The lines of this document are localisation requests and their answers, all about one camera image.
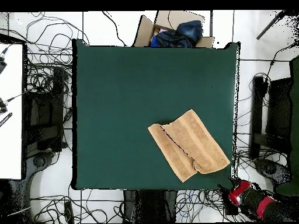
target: green table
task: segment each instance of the green table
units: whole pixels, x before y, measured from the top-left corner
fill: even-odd
[[[182,183],[147,128],[193,109],[232,161],[237,43],[216,50],[87,47],[73,40],[73,53],[77,189],[231,187],[231,166]]]

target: folded towel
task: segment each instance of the folded towel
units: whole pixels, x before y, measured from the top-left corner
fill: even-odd
[[[230,163],[193,110],[170,124],[153,124],[148,130],[182,182],[197,172],[216,172]]]

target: blue cloth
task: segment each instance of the blue cloth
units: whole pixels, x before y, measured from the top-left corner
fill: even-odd
[[[199,20],[181,23],[176,31],[158,33],[156,41],[160,47],[187,47],[192,48],[201,39],[203,29]]]
[[[154,36],[151,41],[151,47],[158,47],[159,43],[157,42],[157,37]]]

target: cardboard box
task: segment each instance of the cardboard box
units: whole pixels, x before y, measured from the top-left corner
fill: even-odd
[[[135,47],[150,46],[150,39],[155,29],[166,29],[174,31],[179,24],[190,22],[192,20],[199,20],[204,23],[204,17],[182,10],[159,10],[157,12],[155,22],[152,23],[146,16],[142,15],[139,22],[135,42]],[[202,37],[197,43],[196,47],[211,48],[214,42],[214,37]]]

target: white table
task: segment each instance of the white table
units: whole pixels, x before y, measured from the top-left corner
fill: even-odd
[[[0,53],[7,47],[0,44]],[[5,54],[6,68],[0,74],[0,98],[8,100],[22,93],[22,45],[14,44]],[[22,156],[22,96],[7,105],[12,117],[0,127],[0,179],[21,179]]]

